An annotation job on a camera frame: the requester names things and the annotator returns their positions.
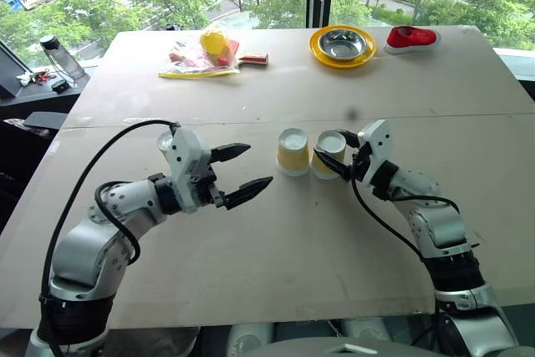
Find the plastic bag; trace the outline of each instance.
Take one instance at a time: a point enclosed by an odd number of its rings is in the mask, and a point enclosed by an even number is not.
[[[239,73],[239,42],[221,31],[181,35],[169,52],[169,62],[158,73],[164,79],[194,79]]]

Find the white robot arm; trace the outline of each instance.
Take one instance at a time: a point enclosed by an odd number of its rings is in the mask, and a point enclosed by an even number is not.
[[[404,171],[389,161],[392,134],[386,120],[367,125],[357,135],[339,132],[348,145],[358,149],[351,166],[321,150],[315,152],[346,181],[352,181],[355,195],[372,216],[380,221],[365,205],[355,181],[373,187],[378,198],[392,201],[409,223],[417,248],[408,245],[425,264],[435,288],[442,349],[452,355],[483,357],[517,346],[511,325],[479,271],[457,205],[441,198],[439,184],[427,175]]]
[[[41,323],[32,332],[27,357],[100,355],[113,298],[126,267],[140,255],[138,240],[168,215],[194,213],[212,203],[232,209],[271,182],[265,177],[231,194],[219,191],[211,163],[239,156],[250,146],[211,150],[193,131],[171,129],[159,141],[170,175],[99,186],[88,216],[55,249],[48,292],[40,297]]]

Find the paper cup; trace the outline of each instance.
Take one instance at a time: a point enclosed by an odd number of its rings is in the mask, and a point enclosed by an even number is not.
[[[278,137],[277,168],[288,176],[308,171],[308,139],[300,129],[286,129]]]
[[[344,162],[345,154],[345,138],[338,131],[329,130],[324,131],[318,136],[316,146],[318,150],[323,150],[340,162]],[[312,153],[312,160],[310,161],[310,167],[316,177],[323,180],[332,180],[338,177],[337,173],[331,171],[316,155]]]

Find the red shoe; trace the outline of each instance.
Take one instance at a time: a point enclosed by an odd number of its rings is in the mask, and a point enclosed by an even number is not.
[[[432,29],[394,27],[386,39],[385,50],[389,54],[405,54],[434,48],[440,41],[440,34]]]

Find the water bottle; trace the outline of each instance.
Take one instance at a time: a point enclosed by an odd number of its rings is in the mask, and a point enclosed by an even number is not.
[[[39,41],[43,51],[59,64],[72,79],[83,77],[85,72],[75,58],[64,48],[55,35],[45,35]]]

